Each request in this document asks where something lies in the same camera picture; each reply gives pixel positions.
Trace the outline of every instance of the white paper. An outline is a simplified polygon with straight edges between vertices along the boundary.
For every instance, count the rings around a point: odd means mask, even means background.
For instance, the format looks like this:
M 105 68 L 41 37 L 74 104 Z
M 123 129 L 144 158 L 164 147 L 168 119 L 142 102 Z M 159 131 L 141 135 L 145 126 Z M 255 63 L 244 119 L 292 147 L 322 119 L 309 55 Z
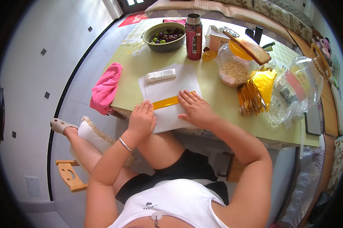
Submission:
M 174 63 L 156 71 L 171 68 L 175 68 L 177 72 L 177 76 L 175 78 L 151 83 L 145 81 L 145 75 L 139 78 L 139 86 L 144 100 L 149 99 L 151 103 L 154 103 L 156 101 L 174 97 L 179 93 L 179 90 L 184 89 L 187 89 L 190 92 L 196 91 L 196 93 L 202 97 L 196 77 L 196 70 L 192 64 L 178 65 Z M 180 104 L 155 110 L 154 115 L 156 116 L 156 126 L 153 133 L 155 134 L 177 128 L 193 126 L 191 123 L 178 118 L 178 115 L 182 113 L 186 112 Z

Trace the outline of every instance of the white tank top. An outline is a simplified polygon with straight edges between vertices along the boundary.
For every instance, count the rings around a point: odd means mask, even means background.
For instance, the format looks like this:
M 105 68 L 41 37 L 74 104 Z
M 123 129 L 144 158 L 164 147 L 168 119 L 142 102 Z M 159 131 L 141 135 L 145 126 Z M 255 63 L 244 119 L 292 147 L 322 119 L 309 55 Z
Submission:
M 124 227 L 135 219 L 151 216 L 155 212 L 173 216 L 196 228 L 228 228 L 215 215 L 211 202 L 225 206 L 205 186 L 193 180 L 163 181 L 151 189 L 131 196 L 122 213 L 109 228 Z

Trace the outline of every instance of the door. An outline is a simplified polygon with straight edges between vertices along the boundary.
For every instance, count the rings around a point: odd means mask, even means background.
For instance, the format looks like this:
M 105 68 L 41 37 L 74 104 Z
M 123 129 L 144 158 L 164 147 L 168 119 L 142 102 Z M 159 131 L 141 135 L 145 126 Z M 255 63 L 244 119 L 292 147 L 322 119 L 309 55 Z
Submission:
M 117 0 L 123 14 L 129 14 L 138 11 L 144 11 L 151 6 L 156 0 Z

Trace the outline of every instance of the woman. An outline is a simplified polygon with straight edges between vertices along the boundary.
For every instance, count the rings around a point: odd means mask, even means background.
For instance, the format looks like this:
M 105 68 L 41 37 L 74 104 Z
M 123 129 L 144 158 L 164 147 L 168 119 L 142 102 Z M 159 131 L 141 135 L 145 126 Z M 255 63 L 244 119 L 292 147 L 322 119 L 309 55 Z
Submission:
M 180 91 L 178 100 L 187 112 L 179 118 L 211 130 L 246 165 L 231 201 L 206 156 L 185 149 L 170 132 L 152 134 L 156 124 L 153 106 L 144 101 L 133 110 L 128 129 L 104 155 L 78 136 L 76 126 L 51 121 L 52 129 L 70 140 L 91 174 L 85 227 L 265 226 L 272 184 L 267 149 L 253 135 L 216 115 L 196 93 Z M 123 167 L 135 148 L 155 170 L 153 176 Z M 116 199 L 124 203 L 120 215 Z

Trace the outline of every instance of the yellow jar lid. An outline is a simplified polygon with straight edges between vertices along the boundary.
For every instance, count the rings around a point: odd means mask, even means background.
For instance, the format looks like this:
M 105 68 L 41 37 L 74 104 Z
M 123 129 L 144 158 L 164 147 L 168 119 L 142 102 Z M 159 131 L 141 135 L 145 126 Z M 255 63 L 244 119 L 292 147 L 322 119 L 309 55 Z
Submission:
M 237 57 L 240 57 L 244 60 L 252 60 L 252 57 L 232 40 L 229 42 L 229 48 Z

